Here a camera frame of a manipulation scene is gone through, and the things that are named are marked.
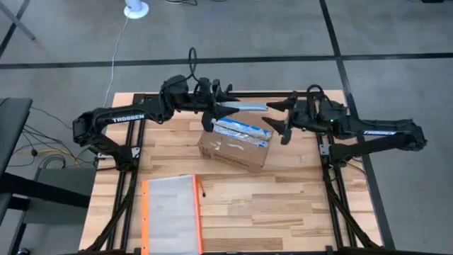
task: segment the cardboard box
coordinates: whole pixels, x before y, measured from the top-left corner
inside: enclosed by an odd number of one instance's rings
[[[258,171],[264,165],[268,155],[270,138],[273,135],[273,129],[265,123],[261,117],[265,113],[239,112],[230,115],[222,120],[238,123],[239,128],[228,126],[227,131],[232,134],[225,135],[224,122],[216,123],[213,132],[204,132],[198,147],[200,153],[205,159],[214,159],[232,166],[239,166],[251,171]],[[259,128],[265,131],[265,135],[242,130],[242,127],[251,129]]]

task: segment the white cable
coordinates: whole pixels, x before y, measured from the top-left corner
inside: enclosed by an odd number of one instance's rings
[[[113,53],[113,57],[112,57],[112,78],[110,80],[110,84],[108,85],[107,93],[105,93],[104,108],[107,105],[108,94],[110,93],[110,88],[112,88],[113,79],[115,77],[115,57],[116,57],[116,53],[118,52],[118,45],[120,44],[120,41],[121,41],[122,32],[124,32],[127,27],[128,20],[129,20],[129,13],[127,13],[127,15],[126,15],[125,26],[122,28],[122,30],[120,32],[120,36],[118,37],[118,41],[116,42],[116,45],[115,45],[115,53]]]

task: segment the wooden tabletop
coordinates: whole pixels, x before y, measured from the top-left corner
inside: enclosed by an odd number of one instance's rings
[[[344,103],[341,90],[326,91]],[[116,93],[113,106],[131,104],[133,93]],[[241,98],[242,101],[281,101],[282,98]],[[286,113],[270,109],[270,117]],[[202,134],[201,114],[176,113],[163,125],[147,121],[140,157],[128,251],[140,247],[141,181],[197,174],[205,186],[200,199],[204,250],[208,251],[325,251],[335,247],[326,189],[322,181],[318,145],[312,132],[293,130],[292,140],[280,145],[275,134],[261,172],[250,173],[217,161],[202,159],[197,142]],[[136,140],[137,126],[133,141]],[[125,143],[127,123],[109,125],[107,136]],[[360,163],[351,164],[362,168]],[[112,160],[100,167],[114,166]],[[377,244],[381,244],[365,175],[356,168],[342,169],[352,216]],[[99,171],[91,196],[80,249],[89,246],[112,215],[119,172]],[[345,244],[347,234],[341,216]],[[119,247],[118,223],[115,247]]]

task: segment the wooden table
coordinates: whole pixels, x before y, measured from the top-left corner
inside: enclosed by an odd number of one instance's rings
[[[326,94],[332,100],[345,101],[341,90]],[[131,104],[133,96],[116,93],[113,106]],[[282,98],[241,100],[268,102]],[[285,114],[269,110],[273,118],[284,119]],[[197,174],[205,185],[207,197],[200,199],[205,251],[325,251],[326,245],[335,247],[314,133],[294,129],[286,146],[280,145],[280,137],[275,134],[263,170],[249,173],[201,158],[197,147],[203,132],[200,119],[200,114],[186,112],[176,113],[163,125],[147,121],[128,251],[140,247],[141,181],[184,174]],[[107,136],[120,144],[124,144],[126,133],[127,123],[107,129]],[[362,167],[355,161],[351,164]],[[113,165],[113,161],[100,163],[100,167]],[[351,166],[342,172],[352,216],[374,242],[381,244],[365,175]],[[96,175],[81,249],[93,242],[112,215],[118,174],[111,170]],[[348,245],[344,220],[338,214]],[[117,231],[115,247],[119,247],[120,233]]]

